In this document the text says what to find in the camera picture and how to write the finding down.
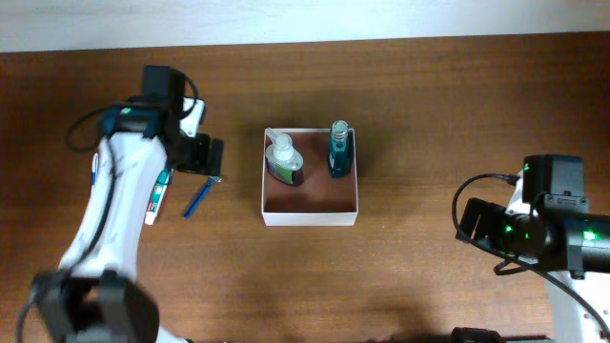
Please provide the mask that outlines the blue disposable razor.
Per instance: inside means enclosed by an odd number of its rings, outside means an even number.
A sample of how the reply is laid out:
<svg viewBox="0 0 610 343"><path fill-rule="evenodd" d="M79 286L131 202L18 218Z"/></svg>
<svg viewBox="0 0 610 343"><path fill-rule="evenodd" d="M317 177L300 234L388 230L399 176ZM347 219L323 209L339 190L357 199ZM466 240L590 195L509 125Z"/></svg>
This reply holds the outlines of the blue disposable razor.
<svg viewBox="0 0 610 343"><path fill-rule="evenodd" d="M207 196L207 194L209 193L209 191L213 187L213 185L216 183L221 183L221 182L222 182L222 178L220 176L209 176L207 182L202 186L202 188L194 196L192 202L183 212L182 216L185 219L190 218L194 214L196 209L198 208L201 201Z"/></svg>

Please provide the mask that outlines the clear soap pump bottle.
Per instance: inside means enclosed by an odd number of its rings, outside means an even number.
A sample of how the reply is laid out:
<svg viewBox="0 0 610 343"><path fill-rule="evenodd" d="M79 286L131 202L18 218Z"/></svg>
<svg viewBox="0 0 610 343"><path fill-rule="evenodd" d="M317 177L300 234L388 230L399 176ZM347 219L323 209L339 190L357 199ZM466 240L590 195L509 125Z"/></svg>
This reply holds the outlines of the clear soap pump bottle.
<svg viewBox="0 0 610 343"><path fill-rule="evenodd" d="M269 174L284 184L300 186L304 182L304 159L295 149L292 137L271 128L266 129L265 133L271 140L265 150Z"/></svg>

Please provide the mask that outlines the teal mouthwash bottle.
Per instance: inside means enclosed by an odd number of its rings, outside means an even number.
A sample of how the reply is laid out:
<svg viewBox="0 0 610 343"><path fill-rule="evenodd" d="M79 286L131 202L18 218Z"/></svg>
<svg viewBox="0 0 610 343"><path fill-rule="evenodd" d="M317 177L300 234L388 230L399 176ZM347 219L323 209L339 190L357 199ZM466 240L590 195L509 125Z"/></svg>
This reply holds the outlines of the teal mouthwash bottle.
<svg viewBox="0 0 610 343"><path fill-rule="evenodd" d="M352 140L344 120L333 123L329 135L328 167L332 178L345 176L352 166Z"/></svg>

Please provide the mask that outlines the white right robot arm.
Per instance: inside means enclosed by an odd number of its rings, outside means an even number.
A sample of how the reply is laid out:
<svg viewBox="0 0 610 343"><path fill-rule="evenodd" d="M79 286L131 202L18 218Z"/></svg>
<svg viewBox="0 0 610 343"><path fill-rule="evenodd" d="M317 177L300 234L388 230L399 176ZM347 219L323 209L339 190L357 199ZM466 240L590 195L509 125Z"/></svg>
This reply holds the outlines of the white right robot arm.
<svg viewBox="0 0 610 343"><path fill-rule="evenodd" d="M494 272L533 272L549 285L556 341L609 339L609 218L592 214L578 167L496 174L514 187L508 205L473 197L452 214L456 238L500 258Z"/></svg>

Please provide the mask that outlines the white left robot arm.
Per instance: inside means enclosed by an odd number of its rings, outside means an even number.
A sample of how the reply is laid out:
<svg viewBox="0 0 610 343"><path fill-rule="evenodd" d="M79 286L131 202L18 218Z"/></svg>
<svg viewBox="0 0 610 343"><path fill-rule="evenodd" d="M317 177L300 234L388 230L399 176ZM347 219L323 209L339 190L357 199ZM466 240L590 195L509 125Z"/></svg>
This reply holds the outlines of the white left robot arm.
<svg viewBox="0 0 610 343"><path fill-rule="evenodd" d="M206 105L173 113L155 104L104 109L95 183L79 230L54 273L40 273L29 303L54 342L176 342L136 283L137 251L158 176L170 167L171 134L196 147Z"/></svg>

